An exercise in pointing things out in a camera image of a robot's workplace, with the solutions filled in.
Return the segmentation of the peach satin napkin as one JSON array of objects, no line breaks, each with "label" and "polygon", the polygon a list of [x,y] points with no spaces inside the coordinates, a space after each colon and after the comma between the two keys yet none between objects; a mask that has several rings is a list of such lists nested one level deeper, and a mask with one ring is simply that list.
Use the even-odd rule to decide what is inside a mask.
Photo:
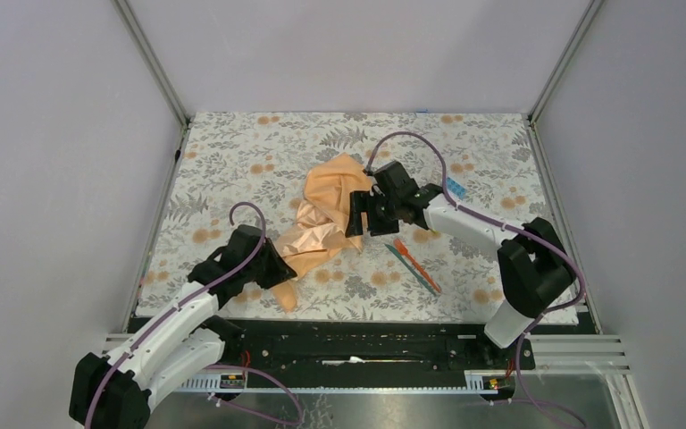
[{"label": "peach satin napkin", "polygon": [[283,311],[288,313],[297,307],[295,282],[311,271],[317,271],[315,282],[320,285],[347,278],[339,269],[324,271],[320,266],[332,261],[344,249],[354,248],[358,252],[364,249],[363,239],[347,237],[346,228],[351,210],[350,194],[367,192],[371,186],[361,163],[346,153],[309,171],[295,223],[274,241],[283,261],[297,274],[293,280],[271,288]]}]

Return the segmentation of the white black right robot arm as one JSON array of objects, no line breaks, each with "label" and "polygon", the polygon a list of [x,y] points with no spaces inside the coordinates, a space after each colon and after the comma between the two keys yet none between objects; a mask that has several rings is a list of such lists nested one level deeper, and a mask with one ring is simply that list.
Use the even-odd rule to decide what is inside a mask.
[{"label": "white black right robot arm", "polygon": [[348,237],[395,234],[416,225],[495,256],[504,300],[476,345],[482,364],[502,366],[512,346],[575,282],[576,270],[552,224],[540,217],[512,225],[461,204],[444,184],[418,186],[399,162],[368,172],[369,189],[349,195]]}]

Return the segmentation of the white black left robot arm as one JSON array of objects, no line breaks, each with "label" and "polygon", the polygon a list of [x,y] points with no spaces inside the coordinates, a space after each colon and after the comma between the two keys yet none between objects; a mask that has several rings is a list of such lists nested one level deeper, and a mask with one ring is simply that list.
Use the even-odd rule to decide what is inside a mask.
[{"label": "white black left robot arm", "polygon": [[244,331],[220,317],[226,303],[249,283],[270,289],[296,275],[261,229],[241,224],[122,345],[79,361],[70,418],[87,428],[144,427],[156,406],[193,375],[240,359]]}]

